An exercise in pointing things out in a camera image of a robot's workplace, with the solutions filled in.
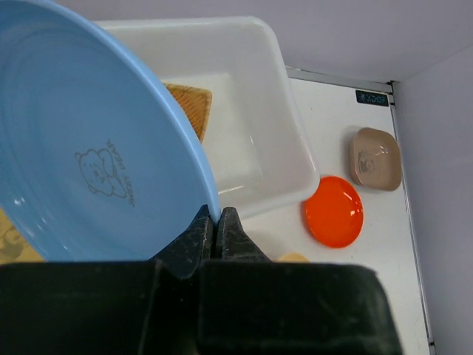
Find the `large tan bear plate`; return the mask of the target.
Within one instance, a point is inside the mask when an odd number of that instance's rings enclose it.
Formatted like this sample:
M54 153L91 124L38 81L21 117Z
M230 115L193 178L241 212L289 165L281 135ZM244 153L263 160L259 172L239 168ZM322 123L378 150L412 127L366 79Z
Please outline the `large tan bear plate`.
M278 263L309 263L310 261L300 253L291 252L282 255L278 259L276 259Z

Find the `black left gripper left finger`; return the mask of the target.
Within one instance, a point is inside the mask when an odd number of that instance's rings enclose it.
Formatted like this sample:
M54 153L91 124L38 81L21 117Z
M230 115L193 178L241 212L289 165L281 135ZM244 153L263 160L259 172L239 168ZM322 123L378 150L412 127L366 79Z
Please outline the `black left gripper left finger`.
M212 255L214 222L207 205L200 207L187 229L153 258L156 280L196 280L200 265Z

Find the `blue round plate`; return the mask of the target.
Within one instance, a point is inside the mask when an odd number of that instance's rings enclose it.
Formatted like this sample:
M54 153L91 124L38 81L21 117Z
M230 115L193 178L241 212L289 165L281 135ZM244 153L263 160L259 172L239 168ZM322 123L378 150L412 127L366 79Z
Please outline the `blue round plate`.
M1 3L1 208L48 261L146 260L220 202L158 77L53 1Z

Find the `brown square plate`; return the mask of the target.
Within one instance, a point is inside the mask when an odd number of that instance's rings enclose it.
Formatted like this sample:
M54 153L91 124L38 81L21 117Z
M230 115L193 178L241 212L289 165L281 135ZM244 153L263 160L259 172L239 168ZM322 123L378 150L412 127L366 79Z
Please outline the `brown square plate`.
M401 151L388 132L361 128L352 136L348 153L350 176L356 184L387 192L401 185Z

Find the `woven triangular bamboo tray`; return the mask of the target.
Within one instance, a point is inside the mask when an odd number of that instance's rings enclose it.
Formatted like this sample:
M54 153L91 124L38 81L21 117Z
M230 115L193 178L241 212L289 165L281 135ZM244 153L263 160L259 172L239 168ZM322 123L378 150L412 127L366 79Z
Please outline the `woven triangular bamboo tray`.
M164 83L191 123L200 143L204 141L210 117L212 93L207 89Z

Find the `orange round plate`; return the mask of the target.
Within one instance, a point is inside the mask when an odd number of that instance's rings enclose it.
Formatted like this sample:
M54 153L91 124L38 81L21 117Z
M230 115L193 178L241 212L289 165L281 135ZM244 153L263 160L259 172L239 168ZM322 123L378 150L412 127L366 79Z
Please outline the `orange round plate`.
M342 249L360 235L364 223L361 198L338 176L321 178L316 192L302 204L308 231L322 245Z

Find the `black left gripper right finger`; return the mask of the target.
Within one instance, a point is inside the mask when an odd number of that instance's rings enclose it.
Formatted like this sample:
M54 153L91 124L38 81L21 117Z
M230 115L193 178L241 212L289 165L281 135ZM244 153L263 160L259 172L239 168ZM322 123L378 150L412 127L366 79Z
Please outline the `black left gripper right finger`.
M234 207L222 210L215 236L215 257L227 261L270 262L265 253L245 233Z

